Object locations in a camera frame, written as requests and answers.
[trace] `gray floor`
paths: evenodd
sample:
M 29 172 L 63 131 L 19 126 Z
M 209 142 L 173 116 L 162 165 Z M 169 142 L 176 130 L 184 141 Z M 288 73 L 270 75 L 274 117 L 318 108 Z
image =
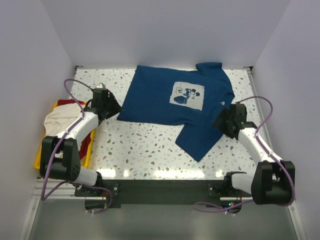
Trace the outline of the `gray floor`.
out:
M 41 202 L 31 240 L 295 240 L 288 210 L 249 203 L 236 216 L 188 205 L 123 205 L 93 217 L 84 200 Z

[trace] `gray wall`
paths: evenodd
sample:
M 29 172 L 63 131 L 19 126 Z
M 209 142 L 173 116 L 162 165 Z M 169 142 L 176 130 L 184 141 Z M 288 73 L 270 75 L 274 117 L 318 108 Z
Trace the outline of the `gray wall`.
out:
M 73 63 L 253 66 L 290 0 L 42 0 Z
M 253 68 L 258 93 L 274 103 L 267 124 L 274 150 L 296 166 L 296 200 L 310 240 L 320 235 L 319 9 L 319 0 L 292 0 Z
M 0 2 L 0 239 L 19 237 L 43 121 L 72 66 L 39 0 Z
M 41 202 L 30 240 L 295 240 L 288 209 L 243 206 L 234 217 L 187 205 L 123 205 L 86 214 L 84 200 Z

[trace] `white speckled tabletop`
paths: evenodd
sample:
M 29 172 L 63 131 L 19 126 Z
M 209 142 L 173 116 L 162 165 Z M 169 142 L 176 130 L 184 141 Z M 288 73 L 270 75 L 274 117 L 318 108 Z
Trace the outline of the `white speckled tabletop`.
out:
M 94 87 L 104 83 L 122 105 L 134 76 L 134 69 L 78 69 L 75 79 Z M 253 96 L 246 70 L 225 70 L 231 80 L 235 99 Z M 92 92 L 74 83 L 72 93 L 81 101 Z M 254 99 L 245 102 L 248 121 L 261 120 Z M 200 161 L 196 162 L 175 144 L 181 126 L 105 120 L 96 130 L 90 169 L 104 179 L 222 179 L 230 171 L 255 172 L 256 166 L 236 139 L 223 136 Z

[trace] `cartoon character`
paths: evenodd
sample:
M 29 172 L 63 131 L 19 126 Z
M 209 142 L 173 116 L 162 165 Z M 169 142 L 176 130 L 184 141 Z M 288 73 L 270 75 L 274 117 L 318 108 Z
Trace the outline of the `cartoon character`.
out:
M 199 92 L 197 92 L 195 89 L 190 88 L 182 89 L 181 87 L 177 87 L 175 92 L 182 94 L 181 96 L 176 96 L 173 99 L 178 104 L 187 104 L 189 98 L 195 99 L 195 97 L 200 96 Z

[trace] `yellow bin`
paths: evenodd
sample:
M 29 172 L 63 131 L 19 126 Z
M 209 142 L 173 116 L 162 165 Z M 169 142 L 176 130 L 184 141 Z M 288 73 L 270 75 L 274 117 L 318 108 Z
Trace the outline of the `yellow bin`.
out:
M 58 102 L 56 102 L 54 105 L 53 105 L 53 108 L 52 108 L 52 111 L 58 106 Z M 90 160 L 91 160 L 91 150 L 92 150 L 92 145 L 94 144 L 94 138 L 95 138 L 95 134 L 96 134 L 96 129 L 93 129 L 91 131 L 91 134 L 90 134 L 90 138 L 91 138 L 91 141 L 88 145 L 88 150 L 86 151 L 86 156 L 85 156 L 85 161 L 84 163 L 82 164 L 82 167 L 84 168 L 88 168 L 89 167 L 89 163 L 90 163 Z M 35 169 L 40 169 L 40 160 L 41 160 L 41 146 L 42 144 L 40 145 L 40 148 L 39 148 L 39 151 L 36 155 L 36 158 L 35 158 L 35 162 L 34 162 L 34 168 Z

